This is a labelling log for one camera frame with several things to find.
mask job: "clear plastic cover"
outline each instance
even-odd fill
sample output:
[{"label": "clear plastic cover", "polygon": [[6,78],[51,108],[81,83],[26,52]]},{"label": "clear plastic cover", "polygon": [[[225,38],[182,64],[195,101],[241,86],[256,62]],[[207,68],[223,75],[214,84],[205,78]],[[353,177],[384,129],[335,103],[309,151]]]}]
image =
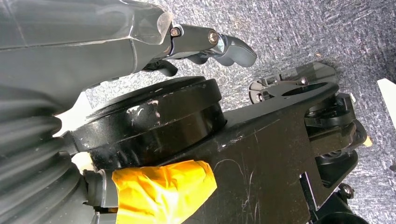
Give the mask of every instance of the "clear plastic cover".
[{"label": "clear plastic cover", "polygon": [[162,44],[173,15],[132,0],[0,1],[0,49],[136,39]]}]

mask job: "scratched black paint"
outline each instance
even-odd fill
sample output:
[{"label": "scratched black paint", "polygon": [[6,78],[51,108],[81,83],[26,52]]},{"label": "scratched black paint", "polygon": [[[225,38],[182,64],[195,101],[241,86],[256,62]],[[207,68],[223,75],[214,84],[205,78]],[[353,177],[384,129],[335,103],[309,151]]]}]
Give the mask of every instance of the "scratched black paint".
[{"label": "scratched black paint", "polygon": [[[116,135],[110,133],[111,143],[106,144],[100,138],[93,141],[99,147],[82,148],[90,151],[97,168],[164,165],[185,160],[208,162],[215,174],[218,188],[185,224],[305,224],[312,220],[310,209],[318,210],[357,162],[355,151],[345,154],[347,158],[335,164],[343,164],[342,172],[336,175],[326,173],[332,182],[323,185],[322,176],[325,172],[319,168],[324,167],[317,163],[315,157],[330,153],[334,148],[326,145],[320,149],[312,147],[304,122],[306,112],[326,99],[333,98],[338,86],[332,83],[321,84],[317,88],[308,87],[309,91],[297,91],[298,94],[290,94],[285,98],[282,96],[284,93],[293,92],[298,86],[276,85],[268,89],[273,98],[222,113],[218,107],[220,96],[216,95],[217,85],[203,81],[202,78],[196,81],[197,84],[190,83],[187,87],[180,87],[179,83],[180,95],[170,94],[176,89],[170,90],[162,85],[158,94],[155,92],[154,97],[140,100],[138,104],[130,101],[122,104],[120,109],[115,103],[111,108],[102,110],[99,118],[81,129],[83,132],[75,132],[74,136],[78,139],[78,136],[86,132],[105,136],[119,127]],[[150,104],[153,100],[158,100],[155,105],[164,104],[159,98],[169,100],[166,107],[170,111],[168,117],[162,116],[163,111],[160,111],[161,116],[158,117],[158,108]],[[187,108],[190,111],[187,115],[195,114],[193,118],[187,119],[189,116],[183,117],[180,112],[187,110],[182,106],[187,102],[205,106],[196,106],[200,110]],[[121,119],[128,125],[118,122],[112,126],[110,121],[116,120],[112,116],[117,116],[119,112],[125,115],[128,110],[130,113],[127,119]],[[132,133],[140,129],[129,126],[131,114],[133,118],[143,114],[147,116],[142,123],[138,122],[138,127],[146,128],[138,135]],[[108,118],[109,122],[105,122],[106,116],[111,118]],[[128,128],[121,131],[120,128],[124,126]],[[183,134],[186,132],[193,132],[193,135]]]}]

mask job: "mounting hole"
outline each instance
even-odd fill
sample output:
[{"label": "mounting hole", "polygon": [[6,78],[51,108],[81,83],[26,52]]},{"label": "mounting hole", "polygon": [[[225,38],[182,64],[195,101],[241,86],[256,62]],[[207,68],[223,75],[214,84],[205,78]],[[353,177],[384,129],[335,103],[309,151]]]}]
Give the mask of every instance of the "mounting hole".
[{"label": "mounting hole", "polygon": [[289,92],[284,93],[282,96],[287,97],[287,96],[293,96],[293,95],[309,92],[309,91],[318,89],[322,86],[325,86],[326,84],[327,83],[316,83],[316,84],[312,84],[312,85],[301,86],[297,89],[293,89],[293,90],[290,90]]}]

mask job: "yellow tape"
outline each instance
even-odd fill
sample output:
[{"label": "yellow tape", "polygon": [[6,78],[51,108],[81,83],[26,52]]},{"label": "yellow tape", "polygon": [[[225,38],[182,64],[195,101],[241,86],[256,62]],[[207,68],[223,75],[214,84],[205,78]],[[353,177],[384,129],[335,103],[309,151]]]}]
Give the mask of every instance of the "yellow tape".
[{"label": "yellow tape", "polygon": [[217,188],[203,161],[113,172],[118,191],[116,224],[180,224]]},{"label": "yellow tape", "polygon": [[363,142],[363,145],[365,145],[367,147],[373,146],[373,142],[372,142],[370,136],[367,136],[366,141]]}]

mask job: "gray plastic housing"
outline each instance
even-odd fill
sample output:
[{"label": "gray plastic housing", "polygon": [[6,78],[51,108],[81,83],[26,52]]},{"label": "gray plastic housing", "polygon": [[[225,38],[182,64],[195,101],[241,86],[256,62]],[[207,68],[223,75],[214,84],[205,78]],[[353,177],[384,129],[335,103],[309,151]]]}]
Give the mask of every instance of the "gray plastic housing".
[{"label": "gray plastic housing", "polygon": [[0,84],[62,108],[100,82],[140,71],[171,45],[172,14],[130,0],[0,3]]}]

